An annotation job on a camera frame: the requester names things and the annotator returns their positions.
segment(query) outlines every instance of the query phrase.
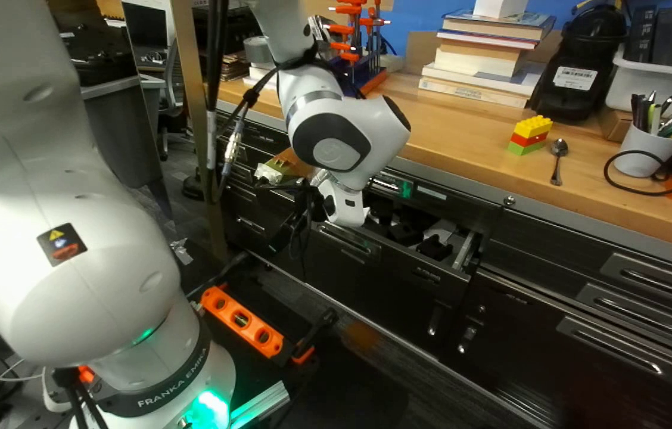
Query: stack of books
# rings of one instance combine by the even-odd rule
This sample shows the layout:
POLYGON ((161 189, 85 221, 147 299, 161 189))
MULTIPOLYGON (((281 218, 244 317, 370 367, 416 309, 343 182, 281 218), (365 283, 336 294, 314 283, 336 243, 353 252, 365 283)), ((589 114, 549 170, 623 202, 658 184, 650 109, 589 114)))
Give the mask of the stack of books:
POLYGON ((524 56, 543 41, 553 22, 549 14, 518 19, 446 14, 418 89, 524 107, 543 69, 528 64, 524 56))

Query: wooden workbench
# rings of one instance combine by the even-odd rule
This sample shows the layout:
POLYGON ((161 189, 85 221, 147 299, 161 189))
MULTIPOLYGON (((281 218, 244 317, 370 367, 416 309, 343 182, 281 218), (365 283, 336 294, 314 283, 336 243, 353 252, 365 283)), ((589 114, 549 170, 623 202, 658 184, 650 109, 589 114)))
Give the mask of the wooden workbench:
MULTIPOLYGON (((564 184, 549 185, 553 154, 548 151, 524 158, 504 152, 515 122, 530 112, 424 92, 415 83, 416 77, 391 77, 381 89, 411 123, 399 158, 672 243, 672 195, 633 195, 604 184, 603 165, 617 152, 617 144, 603 141, 595 122, 553 126, 549 139, 567 139, 568 154, 561 160, 564 184)), ((227 82, 219 97, 237 103, 242 91, 240 82, 227 82)), ((255 109, 281 116, 268 91, 262 92, 255 109)), ((660 189, 648 178, 623 184, 660 189)))

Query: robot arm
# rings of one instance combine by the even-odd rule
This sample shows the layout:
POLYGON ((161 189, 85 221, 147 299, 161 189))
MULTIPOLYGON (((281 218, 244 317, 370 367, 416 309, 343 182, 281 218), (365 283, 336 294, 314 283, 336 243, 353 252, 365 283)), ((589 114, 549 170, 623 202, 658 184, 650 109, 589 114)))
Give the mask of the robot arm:
POLYGON ((311 38, 300 0, 250 0, 278 64, 278 103, 292 152, 323 170, 317 178, 328 219, 361 224, 361 189, 408 144, 409 122, 391 97, 344 97, 336 77, 308 64, 311 38))

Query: tape roll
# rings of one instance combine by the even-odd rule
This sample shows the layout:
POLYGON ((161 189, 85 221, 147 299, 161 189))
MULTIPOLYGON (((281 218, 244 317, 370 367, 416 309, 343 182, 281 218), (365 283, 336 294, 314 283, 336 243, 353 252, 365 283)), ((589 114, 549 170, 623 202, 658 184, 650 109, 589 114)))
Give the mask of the tape roll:
POLYGON ((263 35, 244 38, 242 41, 242 52, 244 52, 248 63, 267 63, 267 64, 272 64, 272 56, 268 56, 263 35))

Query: book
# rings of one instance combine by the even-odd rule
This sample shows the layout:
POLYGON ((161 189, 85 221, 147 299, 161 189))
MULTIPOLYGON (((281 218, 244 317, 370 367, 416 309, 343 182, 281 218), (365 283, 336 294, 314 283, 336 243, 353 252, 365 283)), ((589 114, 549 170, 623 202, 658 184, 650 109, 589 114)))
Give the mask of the book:
POLYGON ((510 63, 516 63, 521 58, 521 51, 497 47, 497 45, 479 45, 479 42, 459 42, 459 41, 441 41, 441 38, 436 41, 436 45, 446 52, 496 58, 496 59, 510 59, 510 63))
POLYGON ((652 51, 650 63, 652 64, 672 64, 672 8, 660 8, 655 11, 655 26, 652 26, 652 51))
POLYGON ((524 14, 510 19, 483 19, 476 14, 446 14, 441 19, 443 31, 462 31, 497 38, 541 41, 555 19, 549 14, 524 14))
POLYGON ((441 69, 455 69, 459 75, 496 75, 496 77, 511 77, 518 69, 518 52, 515 58, 485 58, 485 56, 467 56, 448 47, 436 47, 433 63, 441 69))
POLYGON ((470 87, 483 87, 483 89, 504 91, 504 92, 518 92, 526 97, 530 96, 541 75, 543 75, 543 64, 536 64, 536 63, 526 63, 521 72, 510 78, 483 75, 483 72, 459 75, 459 72, 443 69, 436 63, 421 69, 421 77, 446 78, 446 82, 456 82, 456 83, 470 83, 470 87))
POLYGON ((630 26, 623 41, 623 59, 650 63, 655 4, 641 4, 630 11, 630 26))
POLYGON ((508 92, 508 91, 496 91, 496 89, 471 87, 471 83, 459 83, 459 82, 446 82, 446 78, 433 78, 433 77, 421 77, 416 82, 416 89, 431 91, 431 92, 446 92, 455 97, 467 97, 467 100, 510 106, 518 109, 524 109, 528 100, 528 96, 521 96, 521 92, 508 92))
POLYGON ((462 31, 437 31, 436 38, 437 41, 476 42, 476 45, 497 45, 497 47, 511 47, 511 51, 534 51, 536 47, 536 41, 496 38, 496 35, 462 33, 462 31))

